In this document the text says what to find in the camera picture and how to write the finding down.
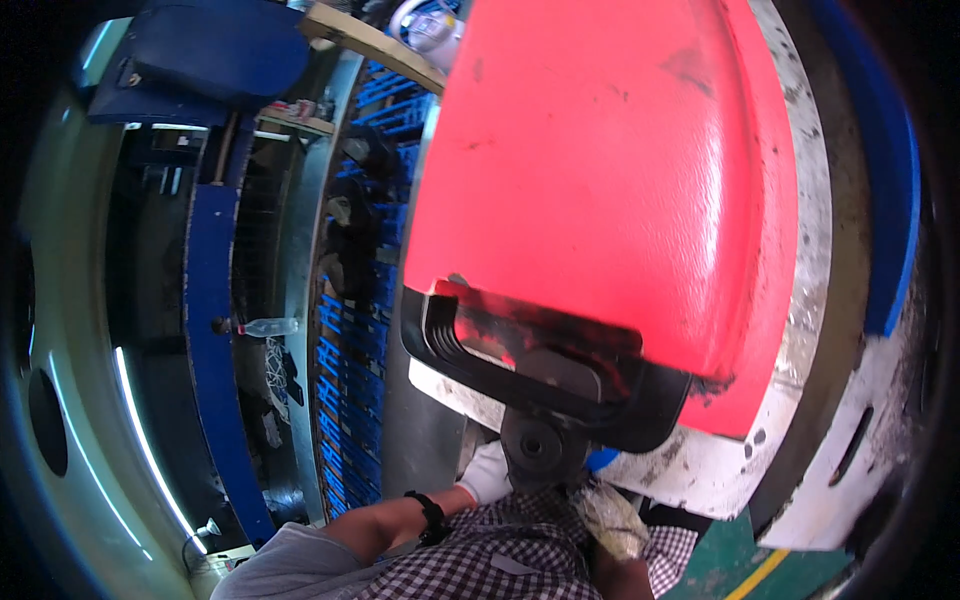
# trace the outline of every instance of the white work glove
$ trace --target white work glove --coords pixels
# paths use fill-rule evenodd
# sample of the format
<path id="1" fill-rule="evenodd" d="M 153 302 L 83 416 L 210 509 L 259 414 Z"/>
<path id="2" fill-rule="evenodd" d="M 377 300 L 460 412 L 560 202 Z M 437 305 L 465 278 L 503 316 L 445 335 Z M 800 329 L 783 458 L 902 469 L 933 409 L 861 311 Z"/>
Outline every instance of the white work glove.
<path id="1" fill-rule="evenodd" d="M 470 494 L 477 506 L 496 502 L 514 490 L 499 440 L 477 447 L 457 485 Z"/>

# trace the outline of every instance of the plastic water bottle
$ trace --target plastic water bottle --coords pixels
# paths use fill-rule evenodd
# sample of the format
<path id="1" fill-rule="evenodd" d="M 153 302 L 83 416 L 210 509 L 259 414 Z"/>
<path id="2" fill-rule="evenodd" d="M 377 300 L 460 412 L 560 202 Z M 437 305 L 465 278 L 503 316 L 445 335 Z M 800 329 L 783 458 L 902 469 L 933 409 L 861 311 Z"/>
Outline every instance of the plastic water bottle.
<path id="1" fill-rule="evenodd" d="M 293 317 L 288 319 L 254 319 L 249 323 L 238 325 L 237 333 L 251 335 L 254 338 L 272 338 L 278 335 L 297 333 L 300 324 Z"/>

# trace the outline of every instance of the black watch strap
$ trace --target black watch strap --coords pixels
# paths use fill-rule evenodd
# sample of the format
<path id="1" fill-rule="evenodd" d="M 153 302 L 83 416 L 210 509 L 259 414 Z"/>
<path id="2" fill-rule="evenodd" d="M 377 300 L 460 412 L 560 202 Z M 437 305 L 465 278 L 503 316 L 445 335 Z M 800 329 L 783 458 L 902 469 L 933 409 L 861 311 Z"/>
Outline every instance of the black watch strap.
<path id="1" fill-rule="evenodd" d="M 435 546 L 443 541 L 450 533 L 450 528 L 444 526 L 444 509 L 422 493 L 410 490 L 403 495 L 413 498 L 423 506 L 423 516 L 426 518 L 426 529 L 420 534 L 420 546 Z"/>

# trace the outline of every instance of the blue metal frame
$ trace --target blue metal frame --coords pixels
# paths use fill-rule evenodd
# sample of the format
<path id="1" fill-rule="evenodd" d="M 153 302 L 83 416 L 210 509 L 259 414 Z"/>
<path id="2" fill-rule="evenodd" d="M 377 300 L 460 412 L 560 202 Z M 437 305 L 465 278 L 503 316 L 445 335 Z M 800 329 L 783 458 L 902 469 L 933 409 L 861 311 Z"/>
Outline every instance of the blue metal frame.
<path id="1" fill-rule="evenodd" d="M 836 0 L 810 9 L 843 70 L 870 175 L 874 244 L 864 331 L 893 333 L 920 233 L 920 150 L 910 113 L 869 40 Z"/>
<path id="2" fill-rule="evenodd" d="M 183 265 L 183 324 L 197 410 L 230 506 L 247 539 L 259 547 L 276 532 L 247 450 L 233 380 L 230 336 L 210 324 L 230 314 L 230 252 L 239 191 L 197 185 L 187 216 Z"/>

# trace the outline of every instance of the worker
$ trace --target worker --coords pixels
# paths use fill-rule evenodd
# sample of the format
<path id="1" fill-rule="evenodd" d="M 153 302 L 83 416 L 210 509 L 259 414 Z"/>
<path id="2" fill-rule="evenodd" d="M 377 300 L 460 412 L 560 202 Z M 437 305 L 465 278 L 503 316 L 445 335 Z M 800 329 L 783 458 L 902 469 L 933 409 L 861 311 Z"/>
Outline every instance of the worker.
<path id="1" fill-rule="evenodd" d="M 590 549 L 562 493 L 513 493 L 496 441 L 476 449 L 449 490 L 408 492 L 320 529 L 284 524 L 211 598 L 651 600 L 680 581 L 698 532 L 649 530 L 640 559 L 617 562 L 599 544 Z M 417 537 L 416 550 L 378 560 Z"/>

